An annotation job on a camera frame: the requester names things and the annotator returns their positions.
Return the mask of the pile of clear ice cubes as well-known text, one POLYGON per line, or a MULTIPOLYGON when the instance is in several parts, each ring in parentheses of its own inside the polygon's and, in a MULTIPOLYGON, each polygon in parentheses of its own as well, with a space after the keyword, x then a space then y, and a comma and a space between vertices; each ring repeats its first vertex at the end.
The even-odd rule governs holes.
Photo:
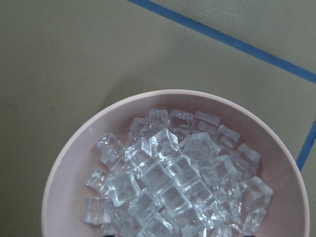
POLYGON ((103 237, 249 237, 273 190, 256 176, 260 155, 219 117, 151 109, 123 144, 96 144, 105 168, 86 185, 83 221, 103 237))

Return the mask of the pink bowl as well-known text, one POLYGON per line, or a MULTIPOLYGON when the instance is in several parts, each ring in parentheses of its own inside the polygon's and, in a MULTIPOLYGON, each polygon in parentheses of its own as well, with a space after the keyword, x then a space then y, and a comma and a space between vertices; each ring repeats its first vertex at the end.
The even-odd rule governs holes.
POLYGON ((124 141, 135 117, 152 108, 219 116, 261 155, 259 175, 274 191, 258 236, 307 237, 310 212, 306 188, 294 158, 279 137, 245 108, 199 91, 169 89, 146 92, 116 102, 89 119, 66 143, 50 172, 42 203, 45 237, 97 237, 99 231, 82 222, 84 199, 94 195, 85 185, 98 164, 96 142, 107 132, 124 141))

